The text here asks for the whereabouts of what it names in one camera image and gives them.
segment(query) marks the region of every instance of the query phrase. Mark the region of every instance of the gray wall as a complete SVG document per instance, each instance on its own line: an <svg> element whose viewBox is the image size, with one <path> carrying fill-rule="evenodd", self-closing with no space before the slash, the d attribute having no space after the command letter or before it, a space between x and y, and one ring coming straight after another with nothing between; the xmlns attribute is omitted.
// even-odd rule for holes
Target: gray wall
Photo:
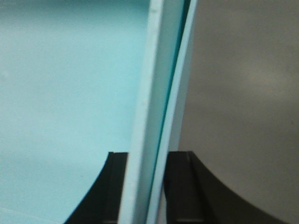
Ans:
<svg viewBox="0 0 299 224"><path fill-rule="evenodd" d="M200 0L180 150L299 223L299 0Z"/></svg>

